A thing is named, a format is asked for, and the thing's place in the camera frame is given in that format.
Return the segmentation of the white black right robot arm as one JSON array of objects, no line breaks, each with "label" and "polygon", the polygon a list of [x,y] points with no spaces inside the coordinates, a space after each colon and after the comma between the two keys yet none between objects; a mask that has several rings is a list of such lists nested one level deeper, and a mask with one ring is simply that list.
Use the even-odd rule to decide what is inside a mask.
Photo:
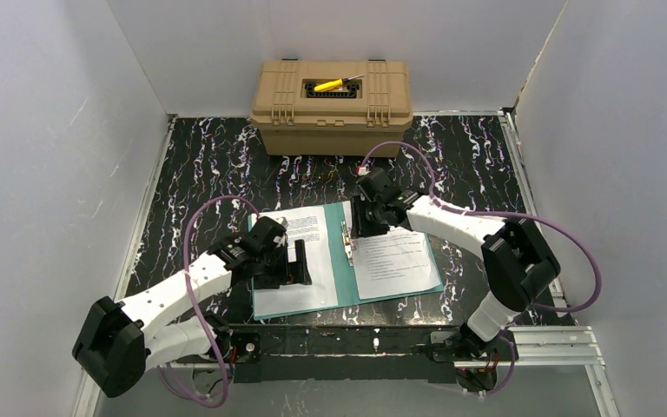
[{"label": "white black right robot arm", "polygon": [[451,340],[475,354],[526,311],[561,270],[534,220],[467,215],[462,208],[401,188],[380,168],[360,171],[351,210],[356,238],[403,228],[453,243],[483,262],[487,295]]}]

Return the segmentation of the printed white paper sheet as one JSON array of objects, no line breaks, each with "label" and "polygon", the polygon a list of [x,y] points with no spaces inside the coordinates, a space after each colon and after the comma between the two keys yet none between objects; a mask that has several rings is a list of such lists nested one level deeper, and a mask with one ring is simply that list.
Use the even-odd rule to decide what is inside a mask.
[{"label": "printed white paper sheet", "polygon": [[263,212],[261,215],[276,221],[281,218],[287,221],[287,256],[291,262],[297,261],[294,243],[298,240],[305,242],[306,264],[311,283],[288,284],[278,289],[255,289],[254,318],[265,320],[337,307],[339,301],[324,208],[291,208]]}]

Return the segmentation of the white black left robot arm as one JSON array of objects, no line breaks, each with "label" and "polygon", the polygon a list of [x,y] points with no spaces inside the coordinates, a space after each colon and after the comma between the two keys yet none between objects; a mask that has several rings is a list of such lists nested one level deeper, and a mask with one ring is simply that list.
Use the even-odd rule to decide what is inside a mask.
[{"label": "white black left robot arm", "polygon": [[177,322],[194,301],[249,281],[256,289],[309,285],[307,248],[291,240],[283,218],[262,217],[248,232],[212,244],[188,268],[139,294],[89,309],[73,358],[109,398],[127,393],[152,367],[193,355],[239,352],[244,340],[230,324],[207,312]]}]

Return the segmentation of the teal paper folder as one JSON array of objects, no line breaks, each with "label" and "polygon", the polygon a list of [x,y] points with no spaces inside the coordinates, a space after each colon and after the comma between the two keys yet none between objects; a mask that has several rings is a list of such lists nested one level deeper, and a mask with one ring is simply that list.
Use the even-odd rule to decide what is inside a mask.
[{"label": "teal paper folder", "polygon": [[266,215],[287,221],[290,255],[295,241],[305,242],[312,282],[253,290],[256,320],[437,293],[444,288],[425,234],[391,228],[381,236],[351,239],[348,202]]}]

